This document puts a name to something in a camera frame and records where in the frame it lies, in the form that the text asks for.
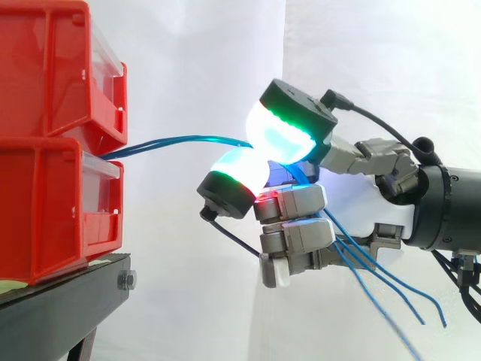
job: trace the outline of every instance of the white backdrop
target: white backdrop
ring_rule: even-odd
[[[329,87],[345,93],[409,139],[428,135],[447,165],[481,169],[474,2],[89,3],[129,68],[130,144],[187,134],[245,138],[250,107],[283,71],[313,95]],[[367,120],[337,115],[336,132],[350,141],[386,137]],[[305,272],[288,289],[267,290],[256,260],[200,219],[195,189],[227,149],[185,144],[125,161],[122,250],[132,253],[138,285],[98,328],[92,360],[411,359],[349,270]],[[260,248],[252,214],[220,222]],[[479,358],[481,328],[430,255],[404,248],[380,259],[442,302],[448,329],[431,303],[412,297],[428,321],[419,326],[391,290],[368,278],[425,358]]]

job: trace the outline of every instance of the red storage bin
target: red storage bin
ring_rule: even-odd
[[[123,167],[67,138],[0,138],[0,280],[36,284],[122,245]]]
[[[126,66],[78,0],[0,2],[0,136],[127,144]]]

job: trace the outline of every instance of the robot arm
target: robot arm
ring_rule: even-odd
[[[335,108],[367,117],[397,141],[347,143],[332,135]],[[359,246],[374,259],[380,247],[399,249],[401,241],[432,251],[481,322],[481,311],[473,311],[479,306],[467,291],[471,287],[481,294],[481,265],[474,262],[481,252],[481,172],[444,167],[428,138],[410,143],[335,92],[329,90],[317,100],[281,80],[274,80],[253,108],[247,135],[254,153],[283,164],[302,161],[310,182],[268,190],[256,198],[259,192],[247,190],[238,180],[257,173],[225,177],[212,171],[198,188],[206,199],[201,216],[209,222],[218,215],[242,218],[254,206],[263,225],[259,258],[267,287],[286,286],[291,275],[306,269],[344,265],[333,247],[337,237],[342,240],[342,232],[319,215],[327,194],[329,211],[355,240],[355,256],[344,254],[355,266],[359,267],[353,259],[360,255]],[[270,173],[267,187],[294,183],[279,166],[271,166]],[[257,185],[264,185],[265,179]],[[437,250],[452,251],[451,262]],[[363,266],[374,267],[369,262]]]
[[[319,184],[322,187],[312,185],[282,188],[262,194],[254,204],[257,220],[267,224],[261,235],[264,252],[261,267],[267,287],[288,284],[285,278],[279,281],[275,277],[287,274],[279,270],[281,267],[288,267],[289,273],[295,275],[305,269],[344,265],[331,246],[335,236],[326,230],[303,233],[303,226],[299,226],[296,235],[302,239],[298,243],[302,244],[303,241],[315,244],[316,248],[308,250],[297,247],[292,251],[295,244],[292,244],[290,224],[305,217],[315,217],[315,213],[327,204],[326,193],[330,203],[334,204],[330,206],[331,211],[374,259],[377,258],[380,247],[399,249],[401,236],[410,237],[414,206],[388,202],[374,183],[374,176],[370,176],[378,176],[377,183],[383,184],[390,197],[408,192],[417,186],[418,167],[410,158],[410,151],[397,141],[371,139],[354,146],[333,136],[331,149],[320,163],[320,171],[319,168],[317,171],[312,169],[306,162],[302,162],[300,166],[310,171],[307,176],[312,183],[317,181],[320,174]],[[275,165],[271,165],[271,169],[268,182],[270,187],[292,183],[286,171],[281,172]],[[322,220],[326,227],[333,229],[329,221]],[[278,245],[275,250],[272,248],[274,237]],[[286,262],[278,262],[277,265],[273,262],[283,257]],[[355,266],[361,267],[354,259],[352,261]]]

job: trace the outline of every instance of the metal bolt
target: metal bolt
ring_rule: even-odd
[[[134,270],[121,271],[117,279],[119,290],[133,290],[137,284],[137,272]]]

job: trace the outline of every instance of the blue wire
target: blue wire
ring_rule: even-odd
[[[102,156],[104,160],[112,160],[118,158],[124,158],[126,156],[133,156],[134,154],[147,152],[149,150],[159,149],[167,147],[169,145],[180,144],[187,141],[206,141],[211,143],[227,144],[233,146],[251,147],[251,145],[245,141],[239,141],[233,138],[217,137],[214,135],[187,135],[183,137],[163,138],[156,139],[154,141],[148,141],[142,144],[127,147],[116,152],[112,152]]]
[[[404,283],[403,281],[401,281],[399,278],[397,278],[396,276],[394,276],[391,272],[387,271],[384,267],[382,267],[378,262],[376,262],[376,260],[369,254],[367,253],[365,250],[363,250],[361,247],[359,247],[359,245],[352,239],[352,237],[347,233],[347,231],[339,224],[339,222],[337,221],[337,219],[332,215],[331,212],[329,212],[327,210],[327,208],[324,208],[324,212],[329,216],[329,218],[331,218],[332,222],[334,222],[334,224],[338,227],[338,229],[347,237],[347,239],[349,240],[349,243],[352,244],[356,250],[358,250],[359,252],[362,253],[362,255],[368,259],[371,263],[373,263],[374,265],[376,265],[376,267],[378,269],[380,269],[382,272],[384,272],[385,275],[389,276],[390,278],[392,278],[394,281],[398,282],[401,286],[404,286],[406,287],[409,291],[412,291],[414,293],[417,293],[418,295],[421,295],[425,298],[427,298],[428,300],[430,300],[431,302],[434,303],[434,305],[436,306],[438,312],[439,312],[439,315],[440,315],[440,319],[441,319],[441,323],[443,324],[444,327],[447,326],[446,324],[446,319],[444,318],[444,314],[443,314],[443,310],[441,309],[441,306],[439,305],[439,303],[433,299],[430,295],[422,292],[422,291],[419,291],[417,290],[416,288],[414,287],[411,287],[409,284],[406,284]]]
[[[376,308],[379,310],[381,314],[383,314],[384,318],[388,322],[388,324],[394,329],[396,334],[399,336],[399,338],[403,341],[403,343],[406,345],[408,350],[411,352],[411,354],[414,356],[414,358],[417,361],[422,361],[421,356],[419,353],[416,351],[414,346],[409,342],[407,339],[407,336],[402,332],[402,330],[399,328],[399,326],[396,324],[396,322],[389,316],[389,314],[384,310],[384,308],[379,304],[379,302],[374,298],[371,292],[369,292],[368,286],[366,283],[362,280],[361,276],[359,273],[355,270],[354,266],[352,263],[344,256],[342,251],[339,249],[339,246],[337,246],[337,242],[334,242],[334,246],[336,247],[336,251],[339,254],[340,258],[343,260],[344,263],[347,264],[351,272],[354,274],[354,276],[357,278],[359,284],[361,285],[362,289],[364,290],[365,294],[369,299],[373,302],[373,304],[376,306]]]
[[[291,175],[293,176],[294,179],[296,179],[296,181],[299,183],[299,184],[309,184],[309,180],[307,179],[306,177],[306,174],[302,171],[302,169],[300,169],[297,165],[295,164],[291,164],[291,165],[283,165],[283,167],[285,169],[287,169],[287,171],[289,173],[291,173]],[[377,272],[373,271],[371,269],[371,267],[369,267],[366,262],[364,262],[362,259],[360,259],[355,253],[353,253],[349,247],[347,247],[347,245],[341,240],[339,239],[337,236],[336,236],[336,239],[338,241],[340,241],[341,245],[343,245],[346,250],[355,258],[356,261],[358,261],[364,268],[366,268],[370,273],[372,273],[373,275],[375,275],[377,278],[379,278],[382,282],[384,282],[385,284],[387,284],[388,286],[390,286],[406,303],[407,305],[409,306],[409,308],[411,309],[411,311],[414,313],[414,315],[417,317],[417,319],[419,320],[419,322],[422,324],[422,325],[425,325],[425,321],[422,319],[422,317],[419,315],[418,311],[414,308],[413,304],[409,301],[409,299],[401,292],[401,290],[399,290],[394,284],[392,284],[391,282],[389,282],[385,277],[383,277],[382,275],[379,275]]]
[[[294,179],[296,179],[296,181],[299,183],[299,184],[308,184],[309,183],[309,180],[307,179],[306,175],[304,174],[304,172],[295,164],[291,164],[289,166],[286,166],[285,167],[288,171],[291,172],[292,176],[294,177]],[[414,287],[411,287],[410,285],[404,283],[403,281],[401,281],[399,278],[397,278],[396,276],[394,276],[391,272],[387,271],[384,267],[382,267],[378,262],[376,262],[376,260],[369,254],[367,253],[365,250],[363,250],[361,247],[359,247],[359,245],[352,239],[352,237],[347,233],[347,231],[341,226],[341,224],[337,221],[337,219],[332,215],[331,212],[328,211],[327,208],[324,208],[324,212],[329,216],[329,218],[331,218],[331,220],[334,222],[334,224],[338,227],[338,229],[347,237],[347,239],[349,240],[350,244],[352,244],[359,252],[361,252],[362,255],[364,255],[364,257],[366,257],[366,259],[368,259],[371,263],[373,263],[378,269],[380,269],[382,272],[384,272],[385,275],[389,276],[390,278],[392,278],[394,281],[398,282],[401,286],[404,286],[406,287],[408,290],[414,292],[414,293],[417,293],[418,295],[421,295],[427,299],[429,299],[431,302],[434,303],[434,305],[436,306],[437,308],[437,311],[439,312],[439,315],[440,315],[440,319],[441,319],[441,323],[443,324],[444,327],[447,326],[446,324],[446,319],[444,318],[444,314],[443,314],[443,310],[441,309],[441,306],[439,305],[439,303],[434,299],[432,298],[430,295],[422,292],[422,291],[419,291],[417,290],[416,288]]]
[[[391,282],[389,282],[388,280],[386,280],[382,275],[379,275],[377,272],[373,271],[373,269],[371,269],[371,267],[369,267],[369,265],[364,262],[359,256],[357,256],[354,252],[352,252],[350,249],[349,249],[349,246],[347,246],[347,244],[344,243],[344,241],[342,239],[340,239],[337,235],[336,235],[336,240],[337,242],[340,243],[341,246],[343,246],[343,248],[345,250],[347,250],[347,252],[349,252],[349,254],[354,257],[354,259],[356,261],[358,261],[365,269],[366,271],[369,271],[371,274],[373,274],[374,276],[376,276],[377,278],[379,278],[382,282],[384,282],[385,284],[387,284],[388,286],[390,286],[403,300],[404,302],[406,302],[406,304],[409,306],[409,308],[411,309],[411,311],[414,313],[414,315],[417,317],[417,319],[419,320],[419,322],[422,324],[422,325],[425,325],[426,323],[424,322],[424,320],[422,319],[422,317],[419,315],[418,311],[414,308],[413,304],[410,302],[409,299],[407,299],[406,295],[404,295],[401,290],[399,290],[394,284],[392,284]]]

